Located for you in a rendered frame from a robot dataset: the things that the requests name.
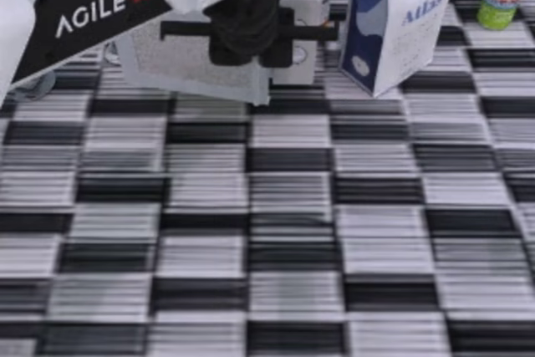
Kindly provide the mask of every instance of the agile x logo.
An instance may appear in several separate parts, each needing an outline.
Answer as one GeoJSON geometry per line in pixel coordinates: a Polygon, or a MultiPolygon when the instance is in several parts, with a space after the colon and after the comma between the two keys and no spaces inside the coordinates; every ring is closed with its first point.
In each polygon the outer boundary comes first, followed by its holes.
{"type": "MultiPolygon", "coordinates": [[[[131,0],[137,4],[145,0],[131,0]]],[[[56,39],[63,37],[65,33],[72,33],[75,29],[87,27],[91,23],[104,20],[117,13],[126,10],[126,0],[94,0],[89,6],[80,6],[70,16],[62,15],[59,19],[56,39]]]]}

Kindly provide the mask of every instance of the blue bag side panel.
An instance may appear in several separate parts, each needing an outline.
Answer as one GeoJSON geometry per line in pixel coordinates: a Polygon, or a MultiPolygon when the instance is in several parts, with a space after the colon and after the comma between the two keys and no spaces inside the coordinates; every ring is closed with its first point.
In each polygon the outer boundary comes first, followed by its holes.
{"type": "Polygon", "coordinates": [[[342,69],[373,91],[388,17],[387,0],[349,1],[349,26],[342,69]],[[366,74],[355,68],[357,58],[367,64],[366,74]]]}

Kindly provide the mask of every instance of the checkered tablecloth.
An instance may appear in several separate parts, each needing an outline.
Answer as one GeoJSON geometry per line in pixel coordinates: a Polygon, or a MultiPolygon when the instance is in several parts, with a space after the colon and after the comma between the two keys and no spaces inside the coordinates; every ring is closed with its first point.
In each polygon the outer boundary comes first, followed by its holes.
{"type": "Polygon", "coordinates": [[[96,49],[5,105],[0,356],[534,356],[535,0],[478,2],[377,100],[333,50],[253,108],[96,49]]]}

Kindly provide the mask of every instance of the white and blue bag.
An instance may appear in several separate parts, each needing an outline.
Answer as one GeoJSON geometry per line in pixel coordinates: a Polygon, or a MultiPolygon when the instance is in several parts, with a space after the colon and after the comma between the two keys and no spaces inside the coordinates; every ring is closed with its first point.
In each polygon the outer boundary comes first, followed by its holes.
{"type": "Polygon", "coordinates": [[[433,59],[448,0],[349,0],[341,70],[373,96],[433,59]]]}

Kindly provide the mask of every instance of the black and white checkered surface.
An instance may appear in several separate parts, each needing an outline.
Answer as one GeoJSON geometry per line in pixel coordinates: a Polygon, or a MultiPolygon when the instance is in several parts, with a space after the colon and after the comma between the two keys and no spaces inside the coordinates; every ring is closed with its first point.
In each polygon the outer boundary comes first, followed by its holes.
{"type": "Polygon", "coordinates": [[[253,108],[95,50],[4,106],[0,356],[534,356],[535,0],[477,6],[377,100],[335,51],[253,108]]]}

